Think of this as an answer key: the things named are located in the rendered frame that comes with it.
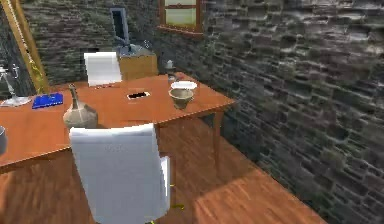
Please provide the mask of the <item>beige bowl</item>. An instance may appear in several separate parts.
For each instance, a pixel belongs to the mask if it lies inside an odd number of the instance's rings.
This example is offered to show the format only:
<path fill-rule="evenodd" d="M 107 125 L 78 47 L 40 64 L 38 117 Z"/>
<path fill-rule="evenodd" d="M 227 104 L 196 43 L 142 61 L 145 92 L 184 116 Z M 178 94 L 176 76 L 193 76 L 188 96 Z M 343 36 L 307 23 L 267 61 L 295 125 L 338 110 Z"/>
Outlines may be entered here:
<path fill-rule="evenodd" d="M 171 89 L 169 91 L 174 107 L 185 109 L 188 103 L 193 99 L 194 93 L 189 89 Z"/>

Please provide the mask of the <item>white plate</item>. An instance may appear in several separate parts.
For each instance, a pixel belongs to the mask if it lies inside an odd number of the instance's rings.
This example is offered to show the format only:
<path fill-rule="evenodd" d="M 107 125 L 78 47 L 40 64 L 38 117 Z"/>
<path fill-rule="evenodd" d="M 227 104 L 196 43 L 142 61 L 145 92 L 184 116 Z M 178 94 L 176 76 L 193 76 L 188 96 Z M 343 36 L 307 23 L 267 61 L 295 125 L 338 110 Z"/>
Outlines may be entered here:
<path fill-rule="evenodd" d="M 171 84 L 171 88 L 194 90 L 197 88 L 197 84 L 192 81 L 176 81 Z"/>

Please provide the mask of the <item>black phone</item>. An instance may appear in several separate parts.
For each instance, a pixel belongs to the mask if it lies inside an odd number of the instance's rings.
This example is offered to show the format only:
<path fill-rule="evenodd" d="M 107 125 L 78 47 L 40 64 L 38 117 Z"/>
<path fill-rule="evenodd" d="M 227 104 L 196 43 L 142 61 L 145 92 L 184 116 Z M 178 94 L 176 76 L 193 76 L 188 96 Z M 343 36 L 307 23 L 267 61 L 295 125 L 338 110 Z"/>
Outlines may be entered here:
<path fill-rule="evenodd" d="M 127 98 L 129 100 L 133 100 L 133 99 L 143 98 L 147 96 L 150 96 L 149 92 L 137 92 L 137 93 L 128 94 Z"/>

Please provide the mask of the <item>brown wooden table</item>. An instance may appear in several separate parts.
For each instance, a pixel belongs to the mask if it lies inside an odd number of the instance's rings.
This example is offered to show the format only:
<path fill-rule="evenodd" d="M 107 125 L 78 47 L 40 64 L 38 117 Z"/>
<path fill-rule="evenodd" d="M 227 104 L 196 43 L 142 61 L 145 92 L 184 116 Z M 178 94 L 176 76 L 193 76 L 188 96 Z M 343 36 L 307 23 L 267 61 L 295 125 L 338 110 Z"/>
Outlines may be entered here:
<path fill-rule="evenodd" d="M 124 127 L 145 123 L 164 124 L 177 119 L 200 117 L 213 113 L 214 158 L 219 158 L 221 119 L 234 101 L 210 87 L 198 83 L 194 99 L 183 110 L 173 106 L 170 84 L 165 75 L 116 83 L 97 89 L 82 87 L 81 100 L 98 113 L 104 127 Z M 128 94 L 149 92 L 150 96 L 129 100 Z M 63 92 L 64 103 L 33 110 L 29 105 L 0 107 L 0 125 L 6 129 L 7 149 L 0 155 L 0 174 L 23 166 L 32 160 L 44 160 L 69 147 L 68 130 L 63 115 L 71 105 L 71 94 Z"/>

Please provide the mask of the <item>wooden cabinet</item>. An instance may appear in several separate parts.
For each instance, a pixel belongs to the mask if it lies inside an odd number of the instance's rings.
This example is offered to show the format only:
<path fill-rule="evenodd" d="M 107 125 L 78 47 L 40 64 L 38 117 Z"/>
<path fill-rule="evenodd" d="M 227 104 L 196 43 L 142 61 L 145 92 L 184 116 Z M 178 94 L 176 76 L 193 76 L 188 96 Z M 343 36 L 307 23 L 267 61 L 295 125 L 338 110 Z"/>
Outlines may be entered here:
<path fill-rule="evenodd" d="M 117 48 L 120 73 L 124 81 L 158 75 L 158 62 L 155 53 L 140 45 Z"/>

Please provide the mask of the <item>white chair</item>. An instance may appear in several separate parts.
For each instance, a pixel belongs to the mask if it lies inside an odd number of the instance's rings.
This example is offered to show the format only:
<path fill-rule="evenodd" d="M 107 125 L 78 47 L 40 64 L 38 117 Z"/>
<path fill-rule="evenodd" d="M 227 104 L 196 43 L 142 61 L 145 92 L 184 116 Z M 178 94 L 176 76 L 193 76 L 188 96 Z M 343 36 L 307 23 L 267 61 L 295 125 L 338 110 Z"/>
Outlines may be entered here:
<path fill-rule="evenodd" d="M 85 53 L 84 62 L 89 86 L 122 81 L 119 62 L 115 52 Z"/>
<path fill-rule="evenodd" d="M 146 224 L 170 208 L 170 158 L 160 156 L 153 124 L 72 128 L 72 153 L 99 224 Z"/>

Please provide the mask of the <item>wooden framed window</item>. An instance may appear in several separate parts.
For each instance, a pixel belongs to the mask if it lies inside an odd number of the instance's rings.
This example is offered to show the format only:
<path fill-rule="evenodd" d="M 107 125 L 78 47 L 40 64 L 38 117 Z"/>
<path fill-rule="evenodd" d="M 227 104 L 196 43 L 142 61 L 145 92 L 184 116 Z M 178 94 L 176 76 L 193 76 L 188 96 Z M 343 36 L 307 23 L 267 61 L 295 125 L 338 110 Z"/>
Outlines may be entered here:
<path fill-rule="evenodd" d="M 159 0 L 158 29 L 201 37 L 203 0 Z"/>

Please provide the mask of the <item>grey clay vase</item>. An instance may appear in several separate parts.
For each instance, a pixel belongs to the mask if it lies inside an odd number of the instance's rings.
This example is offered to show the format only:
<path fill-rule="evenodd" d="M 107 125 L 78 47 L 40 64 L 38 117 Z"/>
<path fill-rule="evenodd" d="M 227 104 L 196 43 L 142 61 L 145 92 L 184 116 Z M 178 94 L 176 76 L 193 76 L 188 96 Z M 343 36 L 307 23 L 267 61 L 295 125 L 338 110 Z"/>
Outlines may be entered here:
<path fill-rule="evenodd" d="M 72 96 L 72 104 L 63 115 L 63 121 L 68 129 L 96 128 L 98 114 L 95 109 L 80 101 L 74 84 L 69 85 Z"/>

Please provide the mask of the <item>blue book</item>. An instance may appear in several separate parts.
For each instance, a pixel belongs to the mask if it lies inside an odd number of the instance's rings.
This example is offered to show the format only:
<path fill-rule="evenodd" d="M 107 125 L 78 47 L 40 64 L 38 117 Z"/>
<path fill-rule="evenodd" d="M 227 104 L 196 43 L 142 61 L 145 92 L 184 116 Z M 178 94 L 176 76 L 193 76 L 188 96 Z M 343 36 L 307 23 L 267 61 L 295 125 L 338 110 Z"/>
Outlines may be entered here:
<path fill-rule="evenodd" d="M 45 94 L 45 95 L 37 96 L 34 99 L 32 108 L 33 109 L 46 108 L 46 107 L 51 107 L 55 105 L 61 105 L 62 103 L 63 103 L 63 95 L 61 93 Z"/>

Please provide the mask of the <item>silver desk lamp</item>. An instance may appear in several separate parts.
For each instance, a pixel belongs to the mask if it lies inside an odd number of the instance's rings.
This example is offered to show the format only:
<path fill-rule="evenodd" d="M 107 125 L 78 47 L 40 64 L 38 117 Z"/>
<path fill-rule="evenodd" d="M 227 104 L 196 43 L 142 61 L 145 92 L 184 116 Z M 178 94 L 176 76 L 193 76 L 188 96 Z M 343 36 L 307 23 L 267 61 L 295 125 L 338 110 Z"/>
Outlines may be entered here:
<path fill-rule="evenodd" d="M 4 67 L 0 66 L 0 80 L 4 79 L 8 88 L 11 97 L 9 99 L 4 100 L 0 107 L 18 107 L 25 104 L 28 104 L 31 101 L 30 97 L 18 96 L 12 87 L 10 81 L 8 80 L 8 70 Z"/>

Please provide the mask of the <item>grey cup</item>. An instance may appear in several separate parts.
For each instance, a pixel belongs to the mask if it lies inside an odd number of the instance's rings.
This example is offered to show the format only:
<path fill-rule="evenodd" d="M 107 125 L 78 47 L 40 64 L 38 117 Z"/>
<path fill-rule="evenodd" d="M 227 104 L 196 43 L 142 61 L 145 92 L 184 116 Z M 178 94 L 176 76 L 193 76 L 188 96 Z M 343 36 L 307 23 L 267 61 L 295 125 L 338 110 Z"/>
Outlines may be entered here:
<path fill-rule="evenodd" d="M 7 147 L 6 129 L 0 126 L 0 155 L 4 154 Z"/>

